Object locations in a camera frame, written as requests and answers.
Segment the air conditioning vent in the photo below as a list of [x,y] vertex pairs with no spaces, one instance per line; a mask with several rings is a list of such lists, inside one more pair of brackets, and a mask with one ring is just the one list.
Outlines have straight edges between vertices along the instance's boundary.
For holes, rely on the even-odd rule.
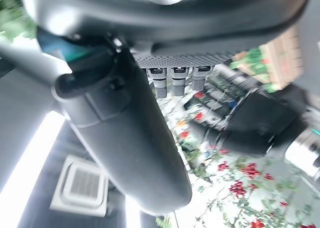
[[50,209],[104,217],[108,179],[94,163],[76,156],[65,159]]

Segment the black plastic housing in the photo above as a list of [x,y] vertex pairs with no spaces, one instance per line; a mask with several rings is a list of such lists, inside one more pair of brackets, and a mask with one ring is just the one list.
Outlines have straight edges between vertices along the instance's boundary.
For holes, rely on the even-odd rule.
[[189,178],[143,72],[128,50],[106,70],[85,83],[77,82],[83,77],[77,72],[56,81],[53,93],[73,130],[116,187],[144,211],[158,215],[185,206],[192,197]]

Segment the green plant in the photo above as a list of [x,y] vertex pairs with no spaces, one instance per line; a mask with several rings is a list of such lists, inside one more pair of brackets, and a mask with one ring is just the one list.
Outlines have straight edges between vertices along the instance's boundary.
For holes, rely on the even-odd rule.
[[36,36],[36,25],[21,0],[0,0],[0,34],[10,41],[19,35],[31,39]]
[[155,218],[156,225],[160,228],[171,228],[170,217],[165,217],[164,219],[157,217]]

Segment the teal light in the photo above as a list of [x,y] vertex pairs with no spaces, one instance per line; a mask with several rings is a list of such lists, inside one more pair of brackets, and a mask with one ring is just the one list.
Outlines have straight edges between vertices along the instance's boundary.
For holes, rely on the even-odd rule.
[[312,129],[312,131],[313,131],[314,133],[316,133],[317,135],[319,135],[319,136],[320,136],[320,132],[319,132],[319,131],[317,131],[316,129]]

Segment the fluorescent light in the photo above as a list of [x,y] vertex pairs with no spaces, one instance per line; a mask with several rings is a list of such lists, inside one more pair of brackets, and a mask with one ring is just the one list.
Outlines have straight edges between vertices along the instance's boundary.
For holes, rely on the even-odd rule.
[[16,228],[65,117],[46,115],[0,194],[0,227]]
[[125,197],[126,228],[140,228],[140,208],[138,203],[129,196]]

